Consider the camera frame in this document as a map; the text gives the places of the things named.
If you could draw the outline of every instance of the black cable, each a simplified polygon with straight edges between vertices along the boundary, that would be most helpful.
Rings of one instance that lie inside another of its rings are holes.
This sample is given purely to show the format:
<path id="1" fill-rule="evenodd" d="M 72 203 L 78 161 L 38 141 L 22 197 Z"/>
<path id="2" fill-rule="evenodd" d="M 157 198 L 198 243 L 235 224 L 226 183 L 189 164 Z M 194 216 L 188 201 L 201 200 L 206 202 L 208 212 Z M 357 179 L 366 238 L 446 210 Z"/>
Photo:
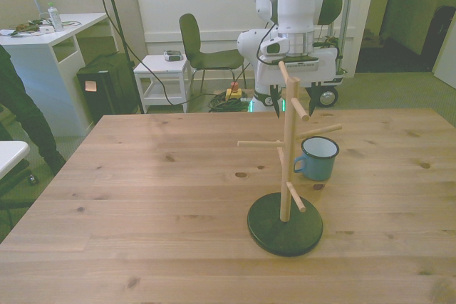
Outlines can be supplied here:
<path id="1" fill-rule="evenodd" d="M 276 25 L 276 24 L 274 24 L 273 26 L 271 26 L 271 28 L 268 30 L 268 32 L 266 32 L 266 35 L 264 35 L 264 37 L 261 39 L 261 42 L 259 42 L 258 50 L 256 50 L 256 59 L 257 59 L 258 61 L 260 61 L 261 63 L 267 64 L 267 65 L 275 65 L 275 64 L 263 61 L 263 60 L 259 57 L 259 49 L 261 48 L 261 44 L 263 43 L 264 39 L 271 33 L 271 31 L 272 31 L 272 29 L 275 27 L 275 25 Z"/>
<path id="2" fill-rule="evenodd" d="M 220 93 L 210 100 L 208 107 L 210 112 L 241 112 L 249 107 L 248 102 L 240 99 L 226 100 L 227 92 Z M 242 97 L 246 98 L 247 94 L 242 92 Z"/>
<path id="3" fill-rule="evenodd" d="M 113 25 L 113 28 L 115 29 L 115 31 L 116 31 L 116 32 L 118 33 L 118 35 L 120 36 L 120 32 L 119 32 L 117 26 L 115 26 L 113 20 L 111 19 L 111 17 L 110 17 L 109 14 L 108 14 L 108 9 L 106 8 L 105 0 L 101 0 L 101 1 L 103 2 L 103 8 L 105 9 L 106 16 L 108 17 L 109 21 L 110 21 L 111 24 Z M 204 95 L 216 95 L 216 96 L 217 96 L 217 94 L 203 93 L 203 94 L 199 94 L 198 96 L 196 96 L 196 97 L 194 97 L 194 98 L 192 98 L 192 99 L 190 99 L 190 100 L 184 101 L 183 103 L 172 103 L 172 102 L 170 101 L 170 99 L 168 98 L 168 95 L 167 95 L 167 93 L 166 93 L 165 84 L 164 84 L 164 83 L 163 83 L 163 82 L 154 74 L 153 71 L 150 70 L 149 67 L 147 67 L 147 66 L 141 61 L 141 59 L 134 53 L 134 51 L 131 49 L 131 47 L 130 47 L 126 42 L 125 42 L 125 45 L 127 46 L 128 50 L 133 54 L 133 56 L 135 56 L 135 58 L 136 58 L 136 59 L 137 59 L 137 60 L 138 60 L 138 61 L 139 61 L 139 62 L 140 62 L 140 63 L 141 63 L 141 64 L 142 64 L 142 65 L 143 65 L 143 66 L 144 66 L 144 67 L 145 67 L 145 68 L 146 68 L 146 69 L 147 69 L 147 70 L 148 70 L 148 71 L 157 79 L 157 81 L 162 85 L 162 87 L 163 87 L 163 93 L 164 93 L 164 95 L 165 95 L 166 101 L 168 101 L 168 103 L 169 103 L 170 105 L 184 105 L 185 103 L 188 103 L 188 102 L 190 102 L 190 101 L 193 101 L 193 100 L 195 100 L 195 99 L 198 99 L 199 97 L 204 96 Z"/>

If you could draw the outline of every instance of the mug handle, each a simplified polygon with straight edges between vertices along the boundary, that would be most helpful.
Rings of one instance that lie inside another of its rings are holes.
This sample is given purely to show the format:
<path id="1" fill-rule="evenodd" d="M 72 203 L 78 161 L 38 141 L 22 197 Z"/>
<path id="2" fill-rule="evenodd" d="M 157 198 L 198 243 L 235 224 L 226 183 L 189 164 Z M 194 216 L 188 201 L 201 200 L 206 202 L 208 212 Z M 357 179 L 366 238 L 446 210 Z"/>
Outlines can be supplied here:
<path id="1" fill-rule="evenodd" d="M 302 166 L 302 168 L 296 170 L 296 163 L 299 162 L 300 160 L 302 160 L 302 165 L 303 165 L 303 166 Z M 297 158 L 294 159 L 293 171 L 294 171 L 295 173 L 303 172 L 303 171 L 305 170 L 305 168 L 306 168 L 306 160 L 304 159 L 304 156 L 303 156 L 303 155 L 301 155 L 301 156 L 299 156 L 299 157 L 297 157 Z"/>

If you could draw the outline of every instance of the doorway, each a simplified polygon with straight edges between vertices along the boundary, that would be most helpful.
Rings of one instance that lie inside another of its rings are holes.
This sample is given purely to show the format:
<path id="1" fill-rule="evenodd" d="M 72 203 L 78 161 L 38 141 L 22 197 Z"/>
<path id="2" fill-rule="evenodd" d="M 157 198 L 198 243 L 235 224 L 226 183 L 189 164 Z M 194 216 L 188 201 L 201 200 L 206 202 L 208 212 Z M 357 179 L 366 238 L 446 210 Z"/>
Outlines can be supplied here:
<path id="1" fill-rule="evenodd" d="M 432 58 L 423 58 L 424 42 L 440 1 L 371 0 L 356 72 L 431 71 Z M 435 52 L 436 39 L 430 40 L 437 58 L 440 47 Z"/>

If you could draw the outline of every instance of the black pole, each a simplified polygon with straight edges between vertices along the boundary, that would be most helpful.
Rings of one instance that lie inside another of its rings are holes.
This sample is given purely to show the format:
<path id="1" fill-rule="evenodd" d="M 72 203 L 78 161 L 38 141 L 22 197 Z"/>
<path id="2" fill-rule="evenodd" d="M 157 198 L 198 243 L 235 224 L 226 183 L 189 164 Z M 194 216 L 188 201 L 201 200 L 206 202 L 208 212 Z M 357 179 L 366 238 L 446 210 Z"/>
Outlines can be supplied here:
<path id="1" fill-rule="evenodd" d="M 141 114 L 144 114 L 143 103 L 141 102 L 141 97 L 140 97 L 140 91 L 139 91 L 138 87 L 136 86 L 136 78 L 135 78 L 135 74 L 133 72 L 133 63 L 130 60 L 130 54 L 128 53 L 127 42 L 125 40 L 125 36 L 123 35 L 122 25 L 120 24 L 119 13 L 117 12 L 117 6 L 115 5 L 115 0 L 111 0 L 111 4 L 113 5 L 115 20 L 117 21 L 117 27 L 119 29 L 118 33 L 119 33 L 120 39 L 122 40 L 123 50 L 125 51 L 125 57 L 127 58 L 127 63 L 128 63 L 128 67 L 129 67 L 128 70 L 130 71 L 130 77 L 131 77 L 131 80 L 134 85 L 133 88 L 135 89 L 136 100 L 138 102 Z"/>

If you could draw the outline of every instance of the person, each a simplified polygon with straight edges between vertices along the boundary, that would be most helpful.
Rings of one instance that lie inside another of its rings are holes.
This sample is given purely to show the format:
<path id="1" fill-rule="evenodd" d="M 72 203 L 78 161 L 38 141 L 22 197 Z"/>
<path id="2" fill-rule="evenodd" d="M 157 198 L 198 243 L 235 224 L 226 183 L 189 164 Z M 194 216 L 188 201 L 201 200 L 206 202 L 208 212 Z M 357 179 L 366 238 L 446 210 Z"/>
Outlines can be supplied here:
<path id="1" fill-rule="evenodd" d="M 11 56 L 0 45 L 0 105 L 8 108 L 21 123 L 38 153 L 51 168 L 54 176 L 66 163 L 57 151 L 56 141 L 43 113 L 27 95 L 22 79 L 11 62 Z M 12 140 L 11 135 L 0 123 L 0 140 Z"/>

